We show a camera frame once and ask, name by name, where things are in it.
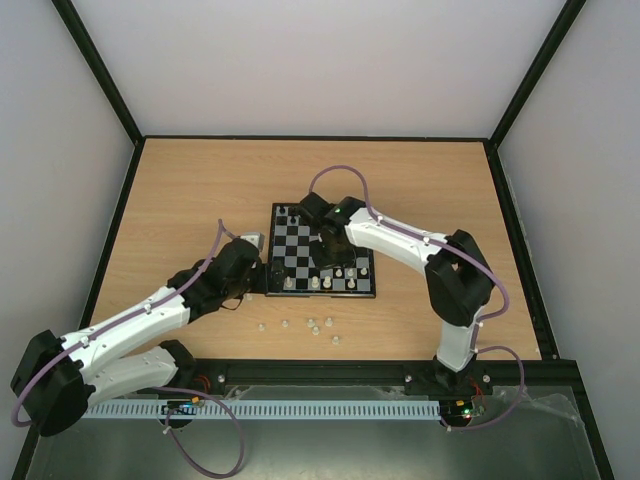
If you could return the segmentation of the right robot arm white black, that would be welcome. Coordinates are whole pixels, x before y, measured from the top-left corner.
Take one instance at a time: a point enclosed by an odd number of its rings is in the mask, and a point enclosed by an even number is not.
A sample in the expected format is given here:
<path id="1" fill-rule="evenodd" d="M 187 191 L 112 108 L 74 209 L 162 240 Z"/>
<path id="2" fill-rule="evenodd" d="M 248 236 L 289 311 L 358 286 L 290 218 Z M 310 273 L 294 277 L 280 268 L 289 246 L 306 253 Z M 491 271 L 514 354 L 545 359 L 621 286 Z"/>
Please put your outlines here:
<path id="1" fill-rule="evenodd" d="M 480 314 L 497 281 L 469 233 L 420 230 L 350 196 L 332 204 L 309 193 L 295 211 L 317 237 L 310 255 L 319 269 L 353 267 L 356 250 L 365 248 L 422 274 L 431 308 L 442 320 L 433 381 L 450 392 L 470 381 Z"/>

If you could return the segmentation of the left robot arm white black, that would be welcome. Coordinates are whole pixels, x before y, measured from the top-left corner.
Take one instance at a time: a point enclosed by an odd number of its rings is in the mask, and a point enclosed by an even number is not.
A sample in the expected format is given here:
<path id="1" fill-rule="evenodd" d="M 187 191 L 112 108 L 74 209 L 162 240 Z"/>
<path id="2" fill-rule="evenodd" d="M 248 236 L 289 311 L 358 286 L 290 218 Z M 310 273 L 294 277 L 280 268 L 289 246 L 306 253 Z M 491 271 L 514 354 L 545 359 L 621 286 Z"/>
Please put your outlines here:
<path id="1" fill-rule="evenodd" d="M 284 283 L 281 260 L 262 262 L 248 236 L 224 245 L 169 278 L 143 301 L 92 327 L 57 337 L 44 330 L 31 338 L 10 386 L 17 397 L 12 422 L 57 435 L 106 400 L 137 390 L 186 387 L 195 361 L 177 340 L 136 354 L 141 345 Z"/>

